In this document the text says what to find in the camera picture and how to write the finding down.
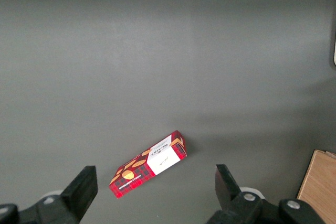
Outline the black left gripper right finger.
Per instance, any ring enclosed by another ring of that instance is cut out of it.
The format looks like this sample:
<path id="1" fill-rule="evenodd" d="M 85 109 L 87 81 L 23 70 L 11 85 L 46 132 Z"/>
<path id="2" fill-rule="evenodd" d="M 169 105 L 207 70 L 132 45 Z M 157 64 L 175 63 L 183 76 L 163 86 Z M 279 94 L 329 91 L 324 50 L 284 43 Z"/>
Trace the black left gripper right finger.
<path id="1" fill-rule="evenodd" d="M 207 223 L 324 223 L 302 200 L 282 199 L 273 205 L 254 192 L 242 191 L 224 164 L 216 165 L 215 191 L 221 210 Z"/>

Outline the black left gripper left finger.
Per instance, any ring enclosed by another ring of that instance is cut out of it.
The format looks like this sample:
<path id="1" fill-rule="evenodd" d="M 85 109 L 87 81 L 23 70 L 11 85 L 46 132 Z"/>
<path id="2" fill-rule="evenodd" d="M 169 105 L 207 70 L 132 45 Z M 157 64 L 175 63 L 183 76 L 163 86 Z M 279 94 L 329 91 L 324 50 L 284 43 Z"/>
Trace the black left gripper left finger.
<path id="1" fill-rule="evenodd" d="M 1 223 L 79 223 L 97 193 L 96 167 L 86 166 L 59 195 L 45 196 L 24 210 L 1 204 Z"/>

